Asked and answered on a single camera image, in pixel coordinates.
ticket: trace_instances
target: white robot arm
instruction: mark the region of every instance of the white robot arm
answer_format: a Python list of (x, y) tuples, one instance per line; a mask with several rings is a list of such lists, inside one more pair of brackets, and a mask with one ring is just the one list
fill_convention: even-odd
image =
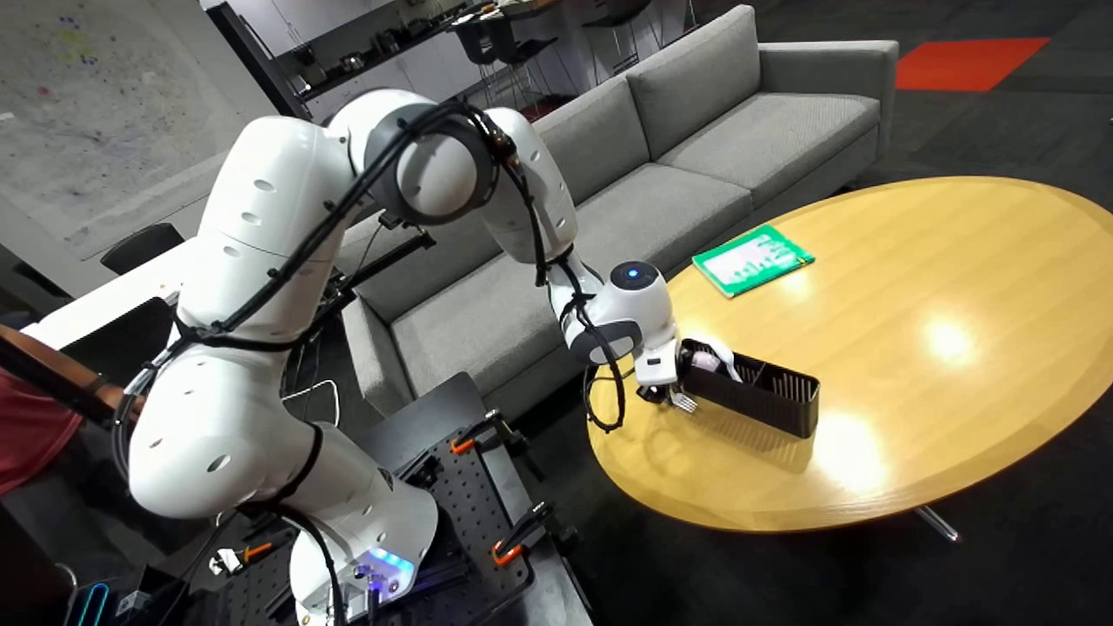
[[(501, 160), (518, 163), (511, 181), (536, 212), (522, 209), (515, 184), (497, 184)], [(129, 487), (167, 518), (282, 504), (323, 529), (303, 532), (292, 549), (303, 623), (355, 619), (369, 595), (403, 598), (438, 532), (424, 490), (383, 473), (337, 428), (289, 417), (278, 400), (285, 348), (313, 323), (341, 230), (365, 198), (397, 223), (449, 223), (483, 205), (494, 240), (539, 264), (577, 355), (605, 362), (636, 351), (650, 372), (643, 383), (675, 383), (661, 275), (619, 264), (602, 285), (574, 257), (567, 184), (522, 115), (459, 115), (417, 94), (376, 90), (327, 129), (250, 122), (209, 195), (177, 299), (181, 330), (129, 386), (136, 393), (153, 379), (129, 442)]]

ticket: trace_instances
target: table top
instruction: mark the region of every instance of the table top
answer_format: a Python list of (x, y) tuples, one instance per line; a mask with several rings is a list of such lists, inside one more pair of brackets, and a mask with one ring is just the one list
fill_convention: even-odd
[[(1113, 219), (1071, 191), (925, 177), (772, 223), (817, 261), (737, 299), (696, 268), (668, 292), (682, 337), (817, 376), (817, 431), (657, 407), (626, 376), (626, 424), (588, 438), (661, 515), (796, 532), (908, 511), (1036, 452), (1113, 383)], [(616, 414), (609, 379), (591, 407)]]

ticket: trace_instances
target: green book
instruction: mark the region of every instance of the green book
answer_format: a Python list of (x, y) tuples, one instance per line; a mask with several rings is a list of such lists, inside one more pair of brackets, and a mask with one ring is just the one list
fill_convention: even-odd
[(800, 243), (769, 223), (692, 257), (692, 264), (730, 299), (810, 261), (814, 257)]

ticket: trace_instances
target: wire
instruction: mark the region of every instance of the wire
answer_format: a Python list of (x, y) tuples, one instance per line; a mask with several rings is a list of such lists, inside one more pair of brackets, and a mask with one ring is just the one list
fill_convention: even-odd
[(616, 421), (602, 421), (602, 417), (595, 414), (595, 407), (591, 407), (591, 396), (588, 396), (588, 383), (595, 379), (595, 369), (584, 372), (584, 390), (581, 390), (581, 393), (584, 393), (584, 403), (588, 403), (588, 421), (591, 421), (595, 428), (602, 428), (602, 431), (619, 431), (623, 421), (626, 421), (626, 386), (623, 386), (619, 358), (616, 358), (612, 344), (602, 337), (602, 330), (595, 327), (595, 320), (588, 316), (588, 306), (584, 306), (588, 296), (584, 296), (581, 278), (567, 268), (563, 257), (557, 261), (557, 268), (567, 275), (567, 282), (570, 282), (570, 289), (574, 289), (570, 306), (577, 310), (577, 320), (584, 323), (588, 334), (595, 334), (595, 341), (598, 341), (598, 348), (602, 348), (602, 355), (605, 355), (605, 365), (609, 365), (609, 372), (612, 372), (612, 379), (616, 379), (619, 417), (616, 417)]
[(125, 476), (129, 473), (129, 459), (125, 459), (125, 438), (129, 428), (122, 428), (129, 421), (129, 407), (136, 407), (139, 396), (150, 393), (160, 365), (167, 365), (170, 358), (177, 358), (181, 351), (188, 351), (191, 344), (212, 344), (212, 348), (243, 348), (243, 351), (289, 351), (299, 341), (310, 337), (310, 330), (320, 330), (323, 320), (313, 320), (313, 327), (306, 334), (299, 334), (296, 341), (282, 341), (282, 344), (268, 344), (268, 341), (240, 341), (230, 337), (243, 320), (250, 320), (264, 303), (271, 303), (278, 296), (278, 289), (317, 254), (317, 247), (348, 219), (348, 212), (372, 191), (372, 184), (386, 174), (386, 167), (393, 167), (400, 160), (400, 153), (431, 125), (445, 122), (449, 115), (477, 115), (473, 104), (463, 101), (442, 101), (428, 111), (421, 111), (414, 122), (403, 125), (403, 132), (397, 132), (379, 157), (369, 163), (369, 170), (362, 170), (355, 177), (355, 184), (344, 191), (344, 198), (337, 205), (330, 205), (330, 212), (303, 236), (303, 243), (285, 257), (282, 268), (271, 271), (271, 278), (247, 296), (226, 320), (216, 320), (209, 327), (188, 327), (184, 320), (177, 323), (177, 341), (167, 344), (150, 365), (139, 369), (139, 376), (132, 376), (132, 383), (125, 386), (125, 396), (115, 410), (115, 470)]
[(59, 570), (66, 574), (66, 581), (70, 581), (70, 598), (66, 598), (66, 616), (63, 616), (63, 623), (73, 623), (80, 581), (77, 581), (77, 570), (73, 570), (70, 563), (56, 563), (56, 567), (59, 567)]
[[(623, 379), (630, 379), (630, 376), (633, 376), (633, 369), (623, 369)], [(612, 372), (605, 372), (605, 376), (595, 372), (595, 379), (616, 379), (616, 376)]]
[(369, 591), (369, 616), (362, 623), (369, 623), (369, 626), (379, 623), (379, 595), (376, 591)]
[(341, 581), (337, 581), (337, 563), (317, 529), (317, 522), (296, 508), (285, 508), (285, 504), (271, 504), (285, 522), (292, 522), (296, 529), (303, 529), (317, 546), (320, 546), (320, 556), (323, 556), (323, 567), (327, 567), (327, 584), (334, 591), (334, 626), (344, 626), (348, 623), (348, 609), (344, 609), (344, 591), (341, 591)]
[(372, 247), (376, 247), (379, 233), (383, 233), (383, 223), (369, 233), (369, 243), (362, 247), (362, 254), (358, 254), (358, 264), (355, 264), (355, 268), (362, 268), (362, 264), (369, 261), (369, 254), (372, 254)]
[(543, 226), (539, 226), (539, 219), (536, 219), (529, 177), (522, 174), (522, 163), (518, 163), (518, 160), (508, 160), (504, 170), (508, 170), (511, 184), (518, 188), (522, 205), (525, 205), (525, 216), (529, 216), (536, 285), (546, 285), (546, 254), (543, 254), (546, 243), (543, 243)]
[(334, 428), (341, 428), (341, 417), (344, 417), (344, 403), (341, 403), (341, 386), (334, 379), (317, 379), (313, 386), (303, 386), (296, 393), (285, 393), (282, 403), (289, 400), (299, 400), (299, 396), (310, 396), (317, 393), (320, 386), (327, 386), (334, 393)]

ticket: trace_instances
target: table leg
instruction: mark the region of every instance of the table leg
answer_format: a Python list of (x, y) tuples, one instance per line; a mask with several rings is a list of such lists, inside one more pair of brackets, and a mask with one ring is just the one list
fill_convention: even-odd
[(932, 525), (946, 543), (960, 543), (963, 539), (936, 508), (915, 508), (915, 515), (925, 525)]

